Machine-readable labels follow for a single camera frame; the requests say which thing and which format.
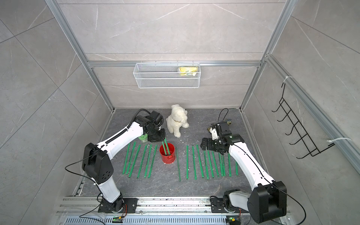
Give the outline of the twelfth green straw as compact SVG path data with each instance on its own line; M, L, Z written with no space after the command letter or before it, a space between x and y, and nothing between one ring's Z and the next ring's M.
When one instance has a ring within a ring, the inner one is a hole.
M148 152L148 157L147 157L147 161L146 161L144 178L146 178L147 174L148 174L149 162L150 162L150 157L151 157L151 152L152 152L152 144L148 145L148 148L149 148L149 152Z

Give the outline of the thirteenth green straw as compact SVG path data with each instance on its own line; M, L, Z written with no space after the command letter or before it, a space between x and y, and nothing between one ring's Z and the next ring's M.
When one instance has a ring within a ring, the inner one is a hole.
M155 145L155 150L154 150L153 158L152 158L152 161L151 161L151 167L150 167L150 171L149 171L149 174L148 174L148 178L150 178L151 174L152 174L152 169L153 169L153 165L154 165L154 161L155 161L157 148L158 148L158 145Z

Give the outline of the fourteenth green straw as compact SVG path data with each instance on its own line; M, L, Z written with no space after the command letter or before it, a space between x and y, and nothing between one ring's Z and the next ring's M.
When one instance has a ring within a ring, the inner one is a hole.
M141 170L142 170L143 162L144 162L144 159L145 159L147 147L148 147L148 145L145 145L144 151L143 151L143 153L142 153L141 163L140 163L139 171L138 171L138 174L137 174L137 177L136 177L137 179L138 179L138 178L140 177L140 175L141 175Z

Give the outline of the sixteenth green straw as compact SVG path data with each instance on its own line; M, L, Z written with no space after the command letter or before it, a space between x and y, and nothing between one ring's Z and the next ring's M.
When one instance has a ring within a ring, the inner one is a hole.
M130 166L131 166L131 161L132 161L132 158L133 158L133 154L134 154L134 150L135 150L135 147L136 147L136 141L133 143L133 146L132 146L132 150L131 150L131 153L130 153L130 159L129 159L129 162L128 162L128 165L127 165L127 170L126 170L126 174L129 174L129 171L130 171Z

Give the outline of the fifteenth green straw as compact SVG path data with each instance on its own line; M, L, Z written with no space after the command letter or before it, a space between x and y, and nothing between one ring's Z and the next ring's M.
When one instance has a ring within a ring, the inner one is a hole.
M133 173L133 170L134 170L134 167L135 167L135 164L136 164L137 157L138 157L138 154L139 154L140 149L141 149L141 145L139 145L138 148L137 148L137 151L136 151L136 154L135 154L135 158L134 158L132 167L131 167L130 172L129 172L129 176L128 176L129 178L131 178L131 176L132 176L132 173Z

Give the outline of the eleventh green straw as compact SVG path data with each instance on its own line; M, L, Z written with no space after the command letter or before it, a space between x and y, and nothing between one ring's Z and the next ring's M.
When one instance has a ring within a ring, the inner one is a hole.
M238 163L235 162L235 174L239 175Z

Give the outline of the seventeenth green straw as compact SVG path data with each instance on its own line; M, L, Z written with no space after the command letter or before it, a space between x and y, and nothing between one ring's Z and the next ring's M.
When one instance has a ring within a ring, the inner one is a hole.
M127 162L128 162L128 155L129 155L130 145L131 145L131 143L129 143L127 145L127 151L126 151L126 155L125 155L125 162L124 162L122 174L125 174L126 169L127 169Z

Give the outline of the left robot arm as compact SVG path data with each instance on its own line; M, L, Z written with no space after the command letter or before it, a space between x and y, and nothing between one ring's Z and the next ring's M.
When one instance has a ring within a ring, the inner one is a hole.
M160 142L166 137L161 127L164 117L157 111L139 109L129 124L110 138L98 144L89 143L84 148L82 170L84 177L91 180L102 194L103 206L112 212L123 210L125 202L122 193L113 179L114 168L111 160L114 156L138 137L147 134L150 142Z

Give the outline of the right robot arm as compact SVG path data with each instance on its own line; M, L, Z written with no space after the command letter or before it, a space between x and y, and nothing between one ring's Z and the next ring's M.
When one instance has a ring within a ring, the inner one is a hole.
M275 181L257 162L239 134L219 136L217 139L203 138L202 150L221 154L228 153L235 159L245 174L251 194L240 190L224 193L224 207L228 212L246 210L252 219L260 224L287 214L287 188L281 181Z

